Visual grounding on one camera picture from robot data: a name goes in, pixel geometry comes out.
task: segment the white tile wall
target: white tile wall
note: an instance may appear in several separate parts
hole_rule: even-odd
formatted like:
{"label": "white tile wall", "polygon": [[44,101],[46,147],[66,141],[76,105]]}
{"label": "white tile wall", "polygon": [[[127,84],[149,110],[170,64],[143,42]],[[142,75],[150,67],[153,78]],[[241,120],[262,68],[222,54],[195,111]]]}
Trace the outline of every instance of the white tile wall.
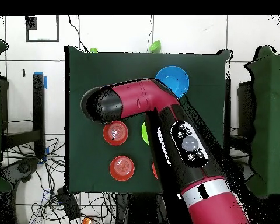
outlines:
{"label": "white tile wall", "polygon": [[88,50],[95,47],[104,52],[145,53],[149,32],[152,30],[150,16],[80,16],[80,39]]}
{"label": "white tile wall", "polygon": [[271,45],[280,53],[280,17],[228,15],[227,44],[234,61],[251,61],[261,45]]}
{"label": "white tile wall", "polygon": [[[280,17],[266,15],[155,15],[154,32],[151,32],[151,15],[110,15],[110,16],[71,16],[71,21],[80,30],[80,39],[90,49],[98,51],[146,52],[152,40],[160,40],[161,52],[164,53],[195,53],[214,54],[226,48],[234,52],[230,63],[230,78],[232,81],[232,127],[238,126],[237,119],[237,86],[250,80],[244,64],[251,61],[258,46],[269,44],[280,53]],[[54,37],[55,16],[37,16],[37,30],[30,30],[29,36],[34,39]],[[43,72],[48,79],[45,89],[45,128],[47,134],[64,133],[64,46],[79,46],[78,34],[69,24],[68,16],[59,17],[59,43],[27,43],[25,38],[25,17],[0,17],[0,39],[9,44],[6,52],[7,74],[5,72],[5,54],[0,56],[0,72],[9,80],[9,121],[32,120],[32,80],[34,72]],[[9,124],[9,131],[27,131],[32,128],[30,122]],[[46,135],[46,139],[59,138],[64,142],[64,135]],[[64,148],[56,152],[64,156]],[[9,152],[9,156],[18,156]],[[48,188],[48,174],[45,165],[38,165],[37,172],[42,179],[42,185]],[[54,171],[56,188],[64,185],[63,173]],[[90,194],[91,201],[101,197],[101,194]],[[17,214],[20,224],[28,224],[32,216],[31,204],[40,203],[43,190],[36,173],[28,183],[21,183],[16,197]],[[78,195],[78,202],[88,205],[88,194]],[[93,204],[97,212],[101,210],[103,199]],[[97,215],[91,206],[81,206],[85,215]],[[59,224],[58,221],[46,224]]]}
{"label": "white tile wall", "polygon": [[226,15],[155,15],[162,53],[214,54],[226,48]]}
{"label": "white tile wall", "polygon": [[[55,23],[52,23],[52,17],[36,16],[40,19],[37,26],[45,26],[40,32],[35,31],[34,37],[40,39],[48,38],[48,34],[52,33]],[[79,26],[78,17],[71,16],[71,23]],[[26,25],[24,16],[7,16],[6,17],[6,42],[9,44],[7,50],[8,60],[64,60],[64,46],[79,45],[78,34],[76,30],[69,24],[68,16],[59,17],[59,40],[60,42],[26,42]]]}

